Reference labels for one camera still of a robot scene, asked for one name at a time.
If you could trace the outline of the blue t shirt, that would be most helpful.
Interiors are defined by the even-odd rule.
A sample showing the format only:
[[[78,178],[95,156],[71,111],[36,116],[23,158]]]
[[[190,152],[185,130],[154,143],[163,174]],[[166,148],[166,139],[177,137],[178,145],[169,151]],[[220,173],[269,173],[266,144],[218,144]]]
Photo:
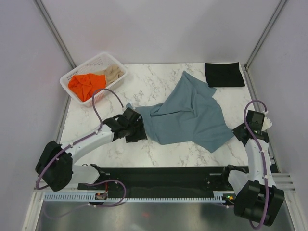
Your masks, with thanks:
[[[142,117],[147,136],[167,145],[192,141],[213,153],[233,137],[220,105],[213,98],[216,89],[183,71],[174,90],[163,102],[134,107]]]

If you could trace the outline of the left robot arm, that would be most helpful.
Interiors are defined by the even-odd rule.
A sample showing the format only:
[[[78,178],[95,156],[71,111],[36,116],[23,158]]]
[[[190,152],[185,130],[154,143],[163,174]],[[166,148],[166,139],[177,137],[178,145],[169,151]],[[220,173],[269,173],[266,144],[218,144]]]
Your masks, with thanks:
[[[54,192],[70,183],[101,189],[106,182],[103,170],[96,164],[77,166],[76,162],[98,147],[121,138],[127,143],[147,139],[142,116],[131,108],[105,119],[96,130],[78,140],[47,143],[35,168],[38,179],[44,180]]]

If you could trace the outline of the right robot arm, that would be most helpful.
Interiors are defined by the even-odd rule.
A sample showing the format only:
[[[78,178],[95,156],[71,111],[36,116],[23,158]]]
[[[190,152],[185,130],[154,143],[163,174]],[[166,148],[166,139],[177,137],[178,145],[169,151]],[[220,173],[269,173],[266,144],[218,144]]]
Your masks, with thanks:
[[[234,214],[238,217],[271,226],[284,202],[284,191],[276,187],[270,169],[269,137],[263,131],[265,115],[249,110],[245,122],[233,129],[243,143],[248,170],[227,165],[220,177],[221,186],[235,192]]]

